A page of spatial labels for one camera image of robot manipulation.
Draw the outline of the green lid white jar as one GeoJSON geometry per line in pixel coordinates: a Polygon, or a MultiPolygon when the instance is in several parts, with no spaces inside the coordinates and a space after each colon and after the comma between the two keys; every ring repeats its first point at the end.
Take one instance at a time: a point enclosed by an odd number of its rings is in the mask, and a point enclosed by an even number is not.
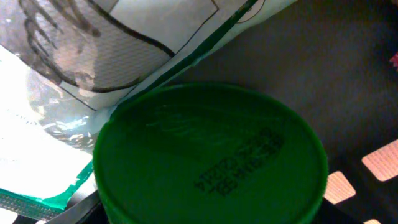
{"type": "Polygon", "coordinates": [[[297,113],[220,83],[125,101],[99,133],[93,167],[110,223],[310,223],[328,177],[297,113]]]}

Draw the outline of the red candy bag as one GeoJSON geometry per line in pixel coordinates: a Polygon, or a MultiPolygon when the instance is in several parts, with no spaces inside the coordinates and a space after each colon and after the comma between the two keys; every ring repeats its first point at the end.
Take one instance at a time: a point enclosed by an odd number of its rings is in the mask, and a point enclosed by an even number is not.
{"type": "Polygon", "coordinates": [[[394,56],[389,60],[395,70],[398,70],[398,53],[395,53],[394,56]]]}

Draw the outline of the white green 3M package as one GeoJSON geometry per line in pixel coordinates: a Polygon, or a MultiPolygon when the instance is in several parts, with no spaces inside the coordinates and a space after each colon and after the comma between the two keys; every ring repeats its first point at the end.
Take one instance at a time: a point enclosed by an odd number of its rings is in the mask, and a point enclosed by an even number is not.
{"type": "Polygon", "coordinates": [[[102,125],[294,0],[1,0],[1,207],[49,220],[102,125]]]}

